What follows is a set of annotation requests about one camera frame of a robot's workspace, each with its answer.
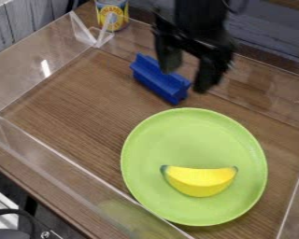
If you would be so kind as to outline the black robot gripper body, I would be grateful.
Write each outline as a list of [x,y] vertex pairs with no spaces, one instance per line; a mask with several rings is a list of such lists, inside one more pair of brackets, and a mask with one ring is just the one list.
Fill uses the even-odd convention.
[[199,60],[203,56],[230,64],[235,43],[224,23],[231,0],[155,0],[153,35],[173,37]]

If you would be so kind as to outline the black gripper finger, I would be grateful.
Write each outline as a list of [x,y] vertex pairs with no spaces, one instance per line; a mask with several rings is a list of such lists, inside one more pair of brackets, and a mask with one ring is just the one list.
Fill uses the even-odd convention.
[[181,46],[179,41],[169,36],[155,36],[155,48],[159,60],[159,68],[163,74],[169,74],[181,65]]
[[199,60],[199,67],[194,82],[194,91],[204,93],[216,85],[223,74],[228,70],[228,65],[219,59],[203,56]]

